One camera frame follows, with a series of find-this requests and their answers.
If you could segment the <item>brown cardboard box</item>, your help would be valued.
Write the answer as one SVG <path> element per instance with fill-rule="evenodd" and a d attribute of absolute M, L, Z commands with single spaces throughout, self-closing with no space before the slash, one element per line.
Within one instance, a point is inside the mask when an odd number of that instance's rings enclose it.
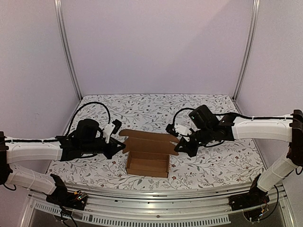
<path fill-rule="evenodd" d="M 129 175 L 168 178 L 170 156 L 178 156 L 176 137 L 130 129 L 121 130 L 119 136 L 127 137 L 123 153 L 128 154 L 125 168 Z"/>

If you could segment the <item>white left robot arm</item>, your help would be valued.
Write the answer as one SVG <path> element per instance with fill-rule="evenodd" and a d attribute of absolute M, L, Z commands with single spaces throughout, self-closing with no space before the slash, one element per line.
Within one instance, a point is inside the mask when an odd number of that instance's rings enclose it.
<path fill-rule="evenodd" d="M 60 205 L 70 202 L 70 194 L 65 191 L 64 182 L 58 176 L 50 176 L 18 166 L 29 160 L 72 161 L 90 158 L 98 154 L 111 159 L 126 145 L 112 137 L 79 137 L 71 133 L 44 140 L 22 140 L 0 135 L 0 183 L 14 184 L 39 191 Z"/>

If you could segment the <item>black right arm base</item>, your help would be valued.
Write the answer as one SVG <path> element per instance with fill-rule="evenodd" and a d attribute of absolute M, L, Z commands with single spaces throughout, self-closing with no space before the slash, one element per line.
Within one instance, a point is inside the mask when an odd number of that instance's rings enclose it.
<path fill-rule="evenodd" d="M 253 180 L 248 192 L 232 195 L 228 198 L 232 211 L 258 206 L 270 201 L 267 192 L 257 187 L 260 176 L 261 174 Z"/>

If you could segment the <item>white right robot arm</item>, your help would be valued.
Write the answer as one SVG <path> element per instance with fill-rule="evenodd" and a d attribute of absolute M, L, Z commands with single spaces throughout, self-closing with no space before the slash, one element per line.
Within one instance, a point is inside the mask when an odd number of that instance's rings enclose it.
<path fill-rule="evenodd" d="M 186 126 L 174 123 L 179 164 L 196 174 L 202 188 L 255 183 L 245 195 L 248 206 L 283 183 L 287 192 L 303 190 L 303 114 L 244 116 L 191 109 Z"/>

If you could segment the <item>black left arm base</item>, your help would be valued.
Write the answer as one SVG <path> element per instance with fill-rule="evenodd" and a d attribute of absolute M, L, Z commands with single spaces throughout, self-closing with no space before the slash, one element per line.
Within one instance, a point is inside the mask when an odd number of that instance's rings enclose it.
<path fill-rule="evenodd" d="M 54 174 L 50 174 L 55 182 L 55 190 L 52 194 L 46 196 L 46 201 L 56 204 L 60 207 L 84 210 L 88 195 L 81 190 L 69 192 L 62 179 Z"/>

